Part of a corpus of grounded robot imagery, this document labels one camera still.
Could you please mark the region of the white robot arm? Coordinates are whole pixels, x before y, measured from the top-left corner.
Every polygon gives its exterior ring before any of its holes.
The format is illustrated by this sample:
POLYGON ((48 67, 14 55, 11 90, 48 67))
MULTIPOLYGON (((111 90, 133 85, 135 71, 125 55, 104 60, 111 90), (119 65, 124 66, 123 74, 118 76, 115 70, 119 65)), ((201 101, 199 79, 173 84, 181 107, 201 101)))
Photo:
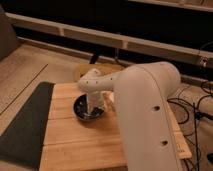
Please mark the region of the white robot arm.
POLYGON ((128 171, 183 171, 167 99, 180 85, 180 73, 168 62, 132 65, 102 75, 89 70, 78 81, 91 94, 112 91, 128 171))

